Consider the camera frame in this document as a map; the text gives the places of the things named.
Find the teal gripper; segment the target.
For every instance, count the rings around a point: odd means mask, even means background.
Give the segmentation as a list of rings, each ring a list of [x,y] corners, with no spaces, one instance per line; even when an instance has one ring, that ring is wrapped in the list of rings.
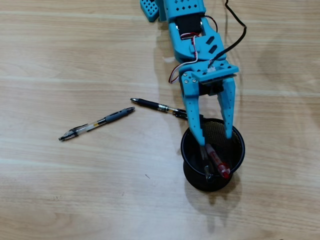
[[[185,106],[189,129],[200,146],[205,145],[205,137],[201,127],[201,118],[199,111],[199,83],[192,76],[213,74],[214,76],[227,76],[238,72],[238,67],[229,64],[227,60],[215,60],[208,67],[209,60],[198,61],[187,64],[179,69],[180,87],[182,100]],[[234,107],[236,98],[236,84],[233,78],[227,78],[222,81],[223,91],[218,93],[217,99],[220,105],[220,112],[224,122],[224,131],[227,139],[233,134]]]

